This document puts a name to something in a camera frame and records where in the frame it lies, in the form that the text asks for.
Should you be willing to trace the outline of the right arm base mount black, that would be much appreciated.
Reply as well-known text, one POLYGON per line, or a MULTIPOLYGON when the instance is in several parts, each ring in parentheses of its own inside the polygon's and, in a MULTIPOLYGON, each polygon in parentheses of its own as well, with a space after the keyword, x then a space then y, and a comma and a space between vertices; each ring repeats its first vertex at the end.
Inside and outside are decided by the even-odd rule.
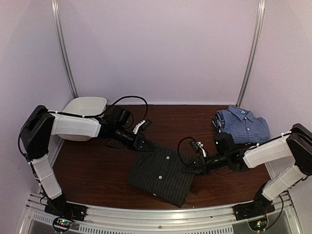
POLYGON ((258 194, 251 202, 234 205, 233 211, 236 220, 239 221, 274 212, 275 207, 271 200, 267 200, 262 194, 258 194))

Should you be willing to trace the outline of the blue checked shirt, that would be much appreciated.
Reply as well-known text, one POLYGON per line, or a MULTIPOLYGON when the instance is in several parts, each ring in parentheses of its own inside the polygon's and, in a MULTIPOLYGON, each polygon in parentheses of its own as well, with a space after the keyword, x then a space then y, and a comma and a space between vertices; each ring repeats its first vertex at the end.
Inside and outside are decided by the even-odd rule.
POLYGON ((235 144, 264 143, 270 138, 264 118, 255 117, 252 111, 236 106, 217 111, 212 123, 217 132, 230 134, 235 144))

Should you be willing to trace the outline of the white plastic basin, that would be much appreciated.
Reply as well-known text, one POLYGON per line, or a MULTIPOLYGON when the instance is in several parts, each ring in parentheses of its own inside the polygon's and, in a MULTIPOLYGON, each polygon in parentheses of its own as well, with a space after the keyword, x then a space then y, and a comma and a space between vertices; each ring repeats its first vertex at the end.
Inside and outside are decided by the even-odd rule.
MULTIPOLYGON (((78 97, 68 103, 62 112, 94 116, 102 113, 106 109, 107 99, 104 97, 78 97)), ((60 138, 70 141, 89 141, 91 137, 79 135, 58 135, 60 138)))

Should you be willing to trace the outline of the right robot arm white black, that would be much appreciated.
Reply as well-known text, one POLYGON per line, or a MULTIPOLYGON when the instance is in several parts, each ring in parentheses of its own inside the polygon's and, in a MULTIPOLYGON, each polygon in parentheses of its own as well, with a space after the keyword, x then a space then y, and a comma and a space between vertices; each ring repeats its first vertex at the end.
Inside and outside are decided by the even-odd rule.
POLYGON ((290 131, 278 137, 249 148, 238 149, 228 133, 215 134, 213 141, 217 153, 212 156, 208 156, 200 141, 190 141, 199 156, 184 163, 183 172, 205 174, 224 166, 235 172, 244 172, 281 158, 293 158, 293 163, 287 169, 259 189, 250 204, 250 211, 254 215, 262 214, 269 202, 312 175, 312 133, 300 123, 294 124, 290 131))

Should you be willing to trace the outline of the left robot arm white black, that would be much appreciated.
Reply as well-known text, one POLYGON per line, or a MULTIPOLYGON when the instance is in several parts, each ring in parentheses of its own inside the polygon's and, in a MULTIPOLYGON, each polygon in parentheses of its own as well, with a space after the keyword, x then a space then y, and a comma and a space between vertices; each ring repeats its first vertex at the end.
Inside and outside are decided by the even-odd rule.
POLYGON ((120 106, 109 107, 97 115, 83 116, 49 111, 39 105, 24 123, 18 136, 18 148, 25 150, 22 155, 47 197, 53 200, 50 206, 59 216, 68 215, 70 205, 60 198, 62 189, 48 160, 50 137, 72 135, 113 139, 131 151, 152 152, 154 146, 143 134, 151 122, 144 119, 130 131, 125 128, 130 116, 131 112, 120 106))

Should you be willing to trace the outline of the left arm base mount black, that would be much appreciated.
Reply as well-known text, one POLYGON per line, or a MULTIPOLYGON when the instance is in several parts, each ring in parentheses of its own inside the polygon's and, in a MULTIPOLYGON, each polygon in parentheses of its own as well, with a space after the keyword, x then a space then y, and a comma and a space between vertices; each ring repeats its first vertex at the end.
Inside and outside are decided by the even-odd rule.
POLYGON ((68 202, 64 194, 55 199, 51 199, 48 196, 45 197, 47 198, 44 208, 46 213, 68 220, 84 221, 87 211, 86 206, 68 202))

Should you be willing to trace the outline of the black pinstriped long sleeve shirt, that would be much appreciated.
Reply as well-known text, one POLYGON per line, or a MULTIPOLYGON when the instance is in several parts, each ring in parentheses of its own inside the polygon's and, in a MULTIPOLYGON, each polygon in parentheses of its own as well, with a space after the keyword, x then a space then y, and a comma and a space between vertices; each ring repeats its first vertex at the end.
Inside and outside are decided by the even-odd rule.
POLYGON ((154 151, 138 154, 128 184, 182 207, 195 175, 183 172, 176 149, 156 142, 153 146, 154 151))

